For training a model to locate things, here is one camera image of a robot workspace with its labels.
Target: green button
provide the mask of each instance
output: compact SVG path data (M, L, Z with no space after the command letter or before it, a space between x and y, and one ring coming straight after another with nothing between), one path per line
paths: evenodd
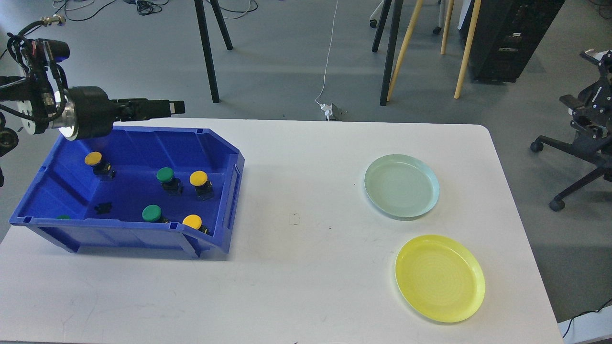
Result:
M147 222L155 222L162 217L162 208L154 204L147 206L143 210L143 220Z
M170 167L160 168L157 172L157 180L162 183L167 183L174 178L174 171Z

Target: plastic plate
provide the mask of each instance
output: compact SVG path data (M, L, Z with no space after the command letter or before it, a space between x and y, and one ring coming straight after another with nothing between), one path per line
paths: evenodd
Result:
M406 301L424 316L455 323L472 316L485 297L485 277L476 258L445 236L415 237L401 248L395 279Z
M419 159L392 154L376 159L368 167L365 190L380 210L409 218L436 205L440 184L431 168Z

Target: yellow button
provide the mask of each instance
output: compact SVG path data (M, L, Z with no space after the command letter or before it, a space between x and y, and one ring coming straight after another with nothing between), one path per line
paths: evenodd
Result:
M202 186L208 181L208 174L204 171L195 171L189 177L189 182L193 186Z
M91 152L85 157L85 163L89 166L96 166L102 161L100 152Z
M200 230L200 227L202 227L202 218L195 214L191 214L183 220L183 225Z

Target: blue plastic bin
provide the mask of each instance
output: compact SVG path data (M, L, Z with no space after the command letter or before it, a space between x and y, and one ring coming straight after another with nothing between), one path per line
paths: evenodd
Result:
M116 175L95 176L85 156L99 151ZM156 178L171 167L184 184L181 196L170 196ZM83 247L133 247L182 250L198 258L213 248L228 253L244 158L210 129L115 127L110 135L80 141L61 137L34 177L10 223L26 226L70 251ZM196 170L212 181L214 197L200 201L189 183ZM96 207L111 204L106 214ZM170 223L149 223L143 209L157 204ZM205 234L182 220L199 215ZM58 219L60 216L70 219Z

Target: black table leg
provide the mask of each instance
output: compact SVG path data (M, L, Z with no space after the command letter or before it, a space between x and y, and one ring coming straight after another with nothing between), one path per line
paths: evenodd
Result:
M219 103L219 90L217 89L217 78L215 77L215 67L212 64L211 41L208 38L208 28L206 27L206 17L204 16L204 0L194 0L195 13L198 16L198 26L200 27L200 38L202 49L204 50L204 61L206 62L206 72L208 73L208 83L211 86L211 96L213 103Z
M385 0L382 5L381 19L378 23L378 28L376 29L376 35L374 36L374 44L372 44L372 52L375 53L378 51L378 45L381 43L381 38L383 37L384 25L387 22L387 16L389 15L389 9L391 8L391 0Z
M234 46L231 44L230 34L228 33L228 28L225 26L225 20L223 20L223 14L221 13L221 7L219 6L218 0L211 0L212 11L215 12L215 17L217 17L217 23L219 24L219 29L221 29L221 35L223 36L223 40L225 41L225 46L228 50L232 50Z
M384 74L382 75L381 106L387 105L387 94L389 93L389 83L391 82L391 68L395 56L395 44L397 42L397 32L400 30L401 7L404 0L395 0L393 7L393 18L391 19L391 33L389 34L389 46L387 47L387 60L384 63Z

